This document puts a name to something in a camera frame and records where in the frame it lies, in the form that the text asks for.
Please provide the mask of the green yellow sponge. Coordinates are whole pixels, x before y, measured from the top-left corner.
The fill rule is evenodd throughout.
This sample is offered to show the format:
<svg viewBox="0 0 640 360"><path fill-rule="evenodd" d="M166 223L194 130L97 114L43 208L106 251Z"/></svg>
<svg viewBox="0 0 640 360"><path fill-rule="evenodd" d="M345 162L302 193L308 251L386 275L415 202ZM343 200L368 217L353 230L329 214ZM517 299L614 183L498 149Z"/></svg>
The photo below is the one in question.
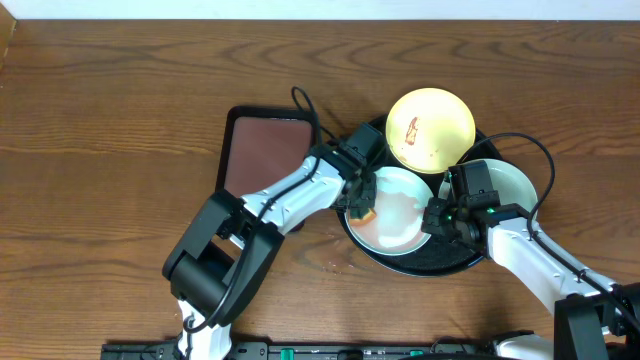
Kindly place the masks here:
<svg viewBox="0 0 640 360"><path fill-rule="evenodd" d="M369 222L376 217L373 206L357 206L349 209L349 218L355 222Z"/></svg>

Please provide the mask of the light blue plate front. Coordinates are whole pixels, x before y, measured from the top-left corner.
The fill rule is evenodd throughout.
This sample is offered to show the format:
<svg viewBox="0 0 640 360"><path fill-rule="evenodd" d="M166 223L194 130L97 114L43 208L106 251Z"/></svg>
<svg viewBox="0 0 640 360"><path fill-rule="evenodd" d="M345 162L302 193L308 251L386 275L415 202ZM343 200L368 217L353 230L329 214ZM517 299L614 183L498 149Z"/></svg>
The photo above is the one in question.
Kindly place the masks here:
<svg viewBox="0 0 640 360"><path fill-rule="evenodd" d="M360 245L380 255L400 256L419 249L431 237L421 230L431 189L404 168L386 166L375 175L374 207L362 219L347 214L347 229Z"/></svg>

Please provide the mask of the light blue plate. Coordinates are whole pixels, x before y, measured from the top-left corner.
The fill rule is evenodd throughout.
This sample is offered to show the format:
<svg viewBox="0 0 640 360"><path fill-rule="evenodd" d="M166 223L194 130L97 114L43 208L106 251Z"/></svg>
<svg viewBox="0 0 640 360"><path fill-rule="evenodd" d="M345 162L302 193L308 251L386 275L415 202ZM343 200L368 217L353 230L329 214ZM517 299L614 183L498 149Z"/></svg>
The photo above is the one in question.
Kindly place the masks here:
<svg viewBox="0 0 640 360"><path fill-rule="evenodd" d="M375 175L374 207L362 219L347 214L347 229L360 245L380 255L400 256L419 249L431 237L421 230L431 189L404 168L386 166Z"/></svg>
<svg viewBox="0 0 640 360"><path fill-rule="evenodd" d="M439 199L462 213L495 212L501 205L519 205L530 212L538 201L529 178L517 167L496 159L478 159L450 167Z"/></svg>

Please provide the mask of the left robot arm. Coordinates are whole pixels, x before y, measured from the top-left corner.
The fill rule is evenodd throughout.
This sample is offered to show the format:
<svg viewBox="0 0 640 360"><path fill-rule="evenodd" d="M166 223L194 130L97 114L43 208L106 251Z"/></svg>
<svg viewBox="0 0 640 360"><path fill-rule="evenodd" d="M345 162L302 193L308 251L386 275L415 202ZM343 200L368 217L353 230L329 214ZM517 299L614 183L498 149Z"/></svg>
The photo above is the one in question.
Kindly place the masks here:
<svg viewBox="0 0 640 360"><path fill-rule="evenodd" d="M256 295L286 234L324 209L358 216L372 209L373 167L385 153L384 135L364 123L334 146L313 147L297 170L266 189L212 194L162 267L183 317L176 358L224 358L230 325Z"/></svg>

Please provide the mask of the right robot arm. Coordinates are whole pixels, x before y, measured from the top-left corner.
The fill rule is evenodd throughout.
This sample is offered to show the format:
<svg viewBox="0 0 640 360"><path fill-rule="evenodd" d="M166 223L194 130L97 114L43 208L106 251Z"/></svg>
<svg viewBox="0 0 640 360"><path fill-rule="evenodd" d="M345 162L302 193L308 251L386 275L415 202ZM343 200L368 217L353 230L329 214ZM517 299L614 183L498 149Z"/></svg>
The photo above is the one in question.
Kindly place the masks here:
<svg viewBox="0 0 640 360"><path fill-rule="evenodd" d="M554 242L536 221L537 193L517 167L493 159L450 167L422 228L511 272L551 313L554 338L494 338L494 359L636 359L639 286L620 285Z"/></svg>

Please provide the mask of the round black serving tray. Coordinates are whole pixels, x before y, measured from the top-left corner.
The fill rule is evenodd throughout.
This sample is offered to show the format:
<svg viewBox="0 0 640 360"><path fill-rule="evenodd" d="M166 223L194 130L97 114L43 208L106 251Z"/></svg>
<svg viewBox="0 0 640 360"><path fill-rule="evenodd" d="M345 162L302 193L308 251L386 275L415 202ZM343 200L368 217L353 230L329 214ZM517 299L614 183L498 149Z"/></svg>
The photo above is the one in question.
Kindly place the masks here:
<svg viewBox="0 0 640 360"><path fill-rule="evenodd" d="M374 118L368 123L377 130L384 132L386 119L387 114L384 114ZM475 148L466 160L478 160L485 158L504 160L500 152L490 141L481 144L478 148ZM401 165L390 152L385 160L386 162L384 165L400 166L401 168L408 170L408 168ZM428 175L419 174L413 170L410 171L418 175L429 186L434 194L436 193L435 190L439 191L440 186L444 181L444 175L442 173ZM355 234L348 229L348 212L345 213L336 210L336 214L343 230L360 250L381 266L404 275L417 277L442 277L467 270L484 259L484 256L480 252L473 252L468 248L459 244L449 243L449 240L443 240L441 237L437 236L431 237L419 249L405 255L391 256L377 254L372 250L366 249L364 245L361 245L357 241Z"/></svg>

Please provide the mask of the yellow dirty plate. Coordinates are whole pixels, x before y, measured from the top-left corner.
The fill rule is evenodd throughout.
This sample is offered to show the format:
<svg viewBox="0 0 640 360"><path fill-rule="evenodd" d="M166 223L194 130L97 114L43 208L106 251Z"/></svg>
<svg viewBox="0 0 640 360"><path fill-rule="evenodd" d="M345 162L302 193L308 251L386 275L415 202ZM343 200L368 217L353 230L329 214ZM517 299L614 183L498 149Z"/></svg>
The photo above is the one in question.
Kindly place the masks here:
<svg viewBox="0 0 640 360"><path fill-rule="evenodd" d="M422 88L393 105L385 136L402 165L418 173L437 174L456 164L471 148L476 125L458 96L439 88Z"/></svg>

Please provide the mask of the black rectangular water tray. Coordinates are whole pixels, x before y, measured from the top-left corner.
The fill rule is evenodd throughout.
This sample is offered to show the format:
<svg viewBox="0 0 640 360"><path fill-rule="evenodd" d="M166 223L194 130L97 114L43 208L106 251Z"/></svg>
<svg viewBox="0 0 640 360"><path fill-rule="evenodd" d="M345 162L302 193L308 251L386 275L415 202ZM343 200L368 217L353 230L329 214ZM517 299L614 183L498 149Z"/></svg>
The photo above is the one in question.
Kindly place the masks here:
<svg viewBox="0 0 640 360"><path fill-rule="evenodd" d="M234 197L266 189L297 170L315 142L298 110L235 106L227 114L216 190Z"/></svg>

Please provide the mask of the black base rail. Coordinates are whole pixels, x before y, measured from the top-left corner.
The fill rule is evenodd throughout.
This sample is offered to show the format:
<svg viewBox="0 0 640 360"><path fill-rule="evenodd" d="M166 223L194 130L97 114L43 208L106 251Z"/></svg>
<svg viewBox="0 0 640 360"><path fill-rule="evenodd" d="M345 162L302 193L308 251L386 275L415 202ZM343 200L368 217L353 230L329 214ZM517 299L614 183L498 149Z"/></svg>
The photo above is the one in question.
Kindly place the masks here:
<svg viewBox="0 0 640 360"><path fill-rule="evenodd" d="M186 359L172 342L156 344L105 344L101 360ZM470 344L436 344L427 347L268 345L239 342L224 360L395 360L395 359L498 359L498 356Z"/></svg>

